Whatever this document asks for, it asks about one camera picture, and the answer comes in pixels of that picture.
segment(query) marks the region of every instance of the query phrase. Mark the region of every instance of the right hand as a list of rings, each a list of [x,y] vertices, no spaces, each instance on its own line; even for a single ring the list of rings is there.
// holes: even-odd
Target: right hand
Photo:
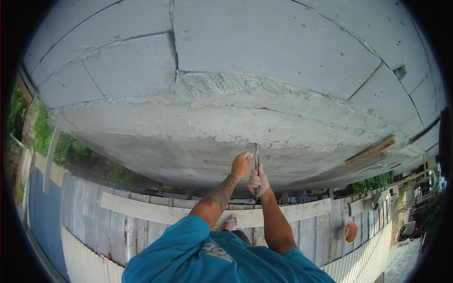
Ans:
[[[252,174],[250,174],[250,179],[249,182],[247,183],[247,187],[249,188],[250,192],[253,195],[255,194],[255,188],[258,186],[260,186],[260,195],[258,197],[263,196],[264,193],[266,192],[268,193],[272,191],[267,176],[266,174],[264,174],[263,164],[260,164],[260,166],[258,167],[258,171],[252,169],[251,173]]]

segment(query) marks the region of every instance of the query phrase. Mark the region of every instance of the hole in wall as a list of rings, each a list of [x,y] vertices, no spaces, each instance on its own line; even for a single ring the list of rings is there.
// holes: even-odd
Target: hole in wall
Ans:
[[[399,68],[396,68],[395,70],[393,70],[393,73],[395,74],[396,78],[398,79],[398,81],[401,81],[404,76],[406,75],[406,66],[403,65]]]

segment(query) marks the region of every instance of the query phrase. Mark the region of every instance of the person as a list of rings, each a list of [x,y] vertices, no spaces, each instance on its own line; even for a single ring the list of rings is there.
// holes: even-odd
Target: person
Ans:
[[[333,283],[298,249],[293,231],[280,211],[263,165],[253,169],[247,184],[260,186],[264,234],[268,248],[250,245],[244,232],[234,230],[231,216],[218,231],[218,222],[234,188],[248,172],[253,154],[234,158],[231,173],[210,191],[188,216],[168,227],[162,236],[133,257],[122,282],[308,282]]]

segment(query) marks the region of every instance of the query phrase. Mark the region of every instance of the tool handle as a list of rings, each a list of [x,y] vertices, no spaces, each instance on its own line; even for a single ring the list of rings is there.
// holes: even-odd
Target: tool handle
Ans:
[[[260,186],[255,188],[255,198],[258,198],[260,196],[260,190],[261,190]]]

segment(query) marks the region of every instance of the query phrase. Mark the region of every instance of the left hand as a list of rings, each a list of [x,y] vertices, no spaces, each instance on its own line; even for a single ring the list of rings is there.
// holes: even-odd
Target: left hand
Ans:
[[[249,172],[250,165],[252,163],[253,153],[248,151],[239,154],[234,158],[233,164],[231,165],[231,174],[235,174],[238,179],[243,178]]]

